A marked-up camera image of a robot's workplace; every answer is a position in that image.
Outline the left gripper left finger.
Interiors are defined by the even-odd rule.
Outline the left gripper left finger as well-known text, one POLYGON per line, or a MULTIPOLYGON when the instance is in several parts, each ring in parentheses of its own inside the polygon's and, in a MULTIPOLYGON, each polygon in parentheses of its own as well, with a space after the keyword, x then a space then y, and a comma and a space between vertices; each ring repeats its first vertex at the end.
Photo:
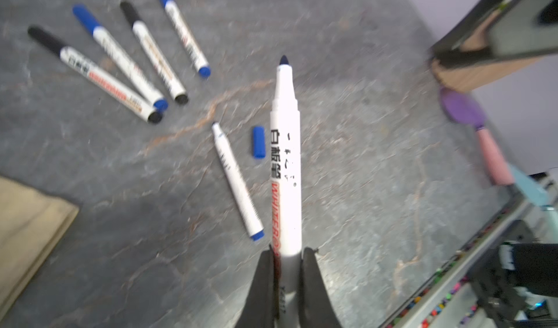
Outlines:
POLYGON ((274 254, 269 248, 260 254, 244 308, 235 328, 274 328, 274 254))

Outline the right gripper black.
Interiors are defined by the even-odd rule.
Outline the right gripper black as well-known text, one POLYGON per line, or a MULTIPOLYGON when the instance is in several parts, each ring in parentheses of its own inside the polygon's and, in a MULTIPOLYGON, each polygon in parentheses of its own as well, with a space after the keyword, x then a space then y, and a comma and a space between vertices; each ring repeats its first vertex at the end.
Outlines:
POLYGON ((449 69, 508 62, 557 53, 557 0, 511 0, 481 37, 486 46, 463 51, 466 39, 505 0, 480 0, 456 27, 432 47, 434 58, 449 69))

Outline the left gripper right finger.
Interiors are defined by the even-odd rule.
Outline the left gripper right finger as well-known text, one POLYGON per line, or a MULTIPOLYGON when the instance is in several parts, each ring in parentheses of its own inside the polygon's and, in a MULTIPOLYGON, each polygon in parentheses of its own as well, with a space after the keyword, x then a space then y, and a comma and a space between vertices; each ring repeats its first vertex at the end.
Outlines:
POLYGON ((300 327, 341 328, 325 287, 314 249, 305 248, 299 280, 300 327))

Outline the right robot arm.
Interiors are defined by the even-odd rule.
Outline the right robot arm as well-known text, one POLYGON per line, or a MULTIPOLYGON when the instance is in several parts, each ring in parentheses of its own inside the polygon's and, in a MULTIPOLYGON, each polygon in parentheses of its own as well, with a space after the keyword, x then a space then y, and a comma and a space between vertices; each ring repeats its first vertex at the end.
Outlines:
POLYGON ((494 184, 516 187, 542 211, 551 232, 550 242, 538 242, 516 221, 469 269, 472 289, 497 327, 556 327, 555 318, 520 319, 519 313, 557 296, 557 209, 545 188, 507 162, 471 92, 557 52, 557 0, 480 0, 432 52, 444 112, 473 127, 494 184))

